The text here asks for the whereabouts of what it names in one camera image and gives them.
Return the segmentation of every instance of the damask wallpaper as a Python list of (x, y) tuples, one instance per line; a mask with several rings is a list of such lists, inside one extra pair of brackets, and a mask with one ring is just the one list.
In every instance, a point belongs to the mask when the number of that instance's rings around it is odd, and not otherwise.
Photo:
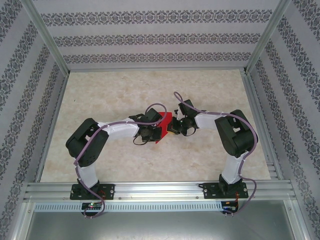
[(71, 70), (245, 67), (279, 0), (34, 0)]
[(293, 0), (251, 72), (311, 239), (320, 239), (320, 2)]
[(0, 1), (0, 240), (33, 182), (65, 81), (18, 0)]

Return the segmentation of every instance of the black mounting base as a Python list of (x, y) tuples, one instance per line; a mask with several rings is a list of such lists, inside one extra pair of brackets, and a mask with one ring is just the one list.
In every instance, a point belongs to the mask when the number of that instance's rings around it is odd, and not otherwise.
[[(113, 200), (115, 195), (114, 184), (100, 184), (99, 182), (90, 188), (104, 200)], [(73, 184), (70, 193), (71, 200), (97, 200), (98, 198), (86, 190), (82, 184)]]
[(247, 199), (249, 197), (247, 185), (244, 182), (238, 184), (231, 192), (223, 193), (218, 182), (206, 182), (199, 184), (203, 189), (204, 199), (235, 199), (238, 193), (239, 199)]

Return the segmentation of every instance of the beige floor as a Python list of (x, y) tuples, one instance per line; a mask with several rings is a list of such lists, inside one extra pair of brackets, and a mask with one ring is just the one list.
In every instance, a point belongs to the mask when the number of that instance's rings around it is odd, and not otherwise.
[[(201, 110), (240, 109), (254, 126), (238, 70), (71, 73), (41, 181), (76, 181), (74, 160), (65, 143), (85, 119), (122, 120), (144, 113), (148, 105), (156, 102), (173, 112), (179, 103), (174, 91), (185, 100), (191, 99)], [(160, 143), (144, 146), (136, 146), (132, 140), (106, 143), (96, 161), (100, 181), (217, 180), (225, 166), (226, 152), (216, 130), (198, 129), (190, 137), (168, 134)], [(242, 175), (270, 179), (260, 143), (247, 159)]]

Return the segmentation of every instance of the metal panel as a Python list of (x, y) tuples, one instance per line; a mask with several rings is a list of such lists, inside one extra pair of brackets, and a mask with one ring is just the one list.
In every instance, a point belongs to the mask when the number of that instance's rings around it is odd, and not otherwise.
[(283, 201), (254, 201), (241, 214), (220, 212), (35, 212), (28, 240), (293, 240)]
[(15, 228), (13, 229), (11, 235), (12, 240), (26, 239), (33, 217), (34, 209), (35, 203), (22, 203), (19, 214), (17, 216), (17, 222), (15, 223)]
[(305, 220), (302, 216), (297, 200), (285, 200), (284, 206), (288, 215), (294, 238), (296, 240), (310, 240)]

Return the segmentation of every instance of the metal frame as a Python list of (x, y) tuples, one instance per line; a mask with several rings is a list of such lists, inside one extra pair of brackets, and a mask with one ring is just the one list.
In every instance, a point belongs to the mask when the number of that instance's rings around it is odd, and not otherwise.
[(122, 67), (122, 68), (97, 68), (74, 69), (70, 73), (96, 73), (96, 72), (136, 72), (136, 71), (203, 71), (203, 70), (243, 70), (239, 66), (203, 66), (203, 67)]
[(48, 141), (46, 141), (46, 143), (45, 143), (43, 154), (42, 154), (42, 157), (41, 157), (41, 160), (40, 160), (40, 164), (39, 164), (39, 167), (38, 167), (38, 171), (37, 171), (36, 176), (35, 176), (35, 182), (37, 182), (37, 183), (40, 182), (42, 173), (44, 171), (45, 162), (46, 162), (46, 159), (47, 159), (47, 156), (48, 156), (48, 153), (49, 153), (49, 147), (50, 147), (50, 144), (51, 144), (51, 140), (52, 140), (52, 137), (54, 135), (54, 130), (55, 130), (55, 127), (56, 127), (56, 124), (57, 124), (60, 108), (61, 108), (61, 105), (62, 105), (62, 100), (64, 98), (65, 91), (66, 91), (66, 88), (67, 88), (67, 83), (68, 83), (68, 80), (69, 80), (69, 74), (67, 76), (65, 76), (65, 78), (66, 78), (66, 80), (63, 83), (61, 94), (60, 94), (59, 99), (58, 99), (58, 104), (57, 104), (57, 107), (55, 109), (54, 116), (53, 116), (53, 119), (52, 119), (52, 124), (51, 124), (51, 127), (49, 129)]
[(255, 91), (255, 88), (253, 86), (252, 79), (250, 75), (246, 74), (245, 71), (240, 71), (244, 89), (246, 92), (246, 95), (248, 97), (249, 105), (251, 108), (251, 112), (254, 118), (254, 122), (256, 125), (256, 130), (258, 132), (259, 140), (262, 145), (262, 150), (266, 159), (267, 164), (271, 164), (275, 168), (276, 176), (272, 176), (270, 173), (271, 177), (276, 177), (279, 180), (283, 180), (283, 174), (280, 169), (279, 161), (277, 159), (277, 155), (274, 149), (274, 146), (272, 144), (271, 137), (269, 135), (269, 131), (267, 128), (267, 124), (262, 112), (262, 109), (260, 107), (259, 100), (257, 93)]
[(21, 4), (23, 8), (28, 13), (29, 17), (31, 18), (34, 26), (36, 27), (37, 31), (39, 32), (40, 36), (42, 37), (44, 43), (50, 50), (54, 60), (58, 64), (60, 70), (62, 71), (63, 75), (66, 77), (69, 75), (69, 68), (67, 63), (62, 56), (61, 52), (59, 51), (53, 37), (51, 36), (44, 20), (42, 19), (41, 15), (39, 14), (33, 0), (21, 0)]
[(283, 14), (285, 13), (287, 7), (290, 4), (290, 0), (280, 0), (278, 5), (276, 6), (268, 24), (266, 25), (258, 43), (256, 44), (246, 66), (246, 72), (250, 73), (252, 69), (255, 67), (256, 62), (258, 61), (262, 51), (264, 50), (265, 46), (267, 45), (268, 40), (270, 39), (271, 35), (275, 31), (277, 24), (279, 23), (280, 19), (282, 18)]
[[(182, 182), (113, 182), (115, 184), (114, 200), (107, 201), (112, 203), (114, 210), (123, 211), (125, 205), (145, 206), (146, 204), (164, 203), (172, 205), (176, 203), (193, 204), (188, 211), (218, 211), (219, 209), (204, 209), (203, 204), (220, 203), (223, 201), (232, 201), (234, 199), (204, 199), (203, 189), (198, 184), (218, 182), (218, 181), (182, 181)], [(29, 183), (26, 187), (23, 198), (22, 208), (19, 212), (18, 221), (13, 231), (12, 240), (24, 240), (27, 237), (28, 229), (31, 224), (32, 215), (37, 204), (52, 203), (52, 205), (61, 206), (70, 203), (85, 203), (87, 201), (70, 200), (70, 190), (74, 183), (62, 182), (41, 182)], [(246, 181), (249, 195), (252, 193), (254, 184)], [(308, 240), (310, 236), (296, 199), (296, 195), (290, 180), (257, 180), (257, 191), (252, 201), (278, 201), (284, 202), (287, 210), (291, 228), (296, 240)], [(149, 212), (142, 207), (141, 211)]]

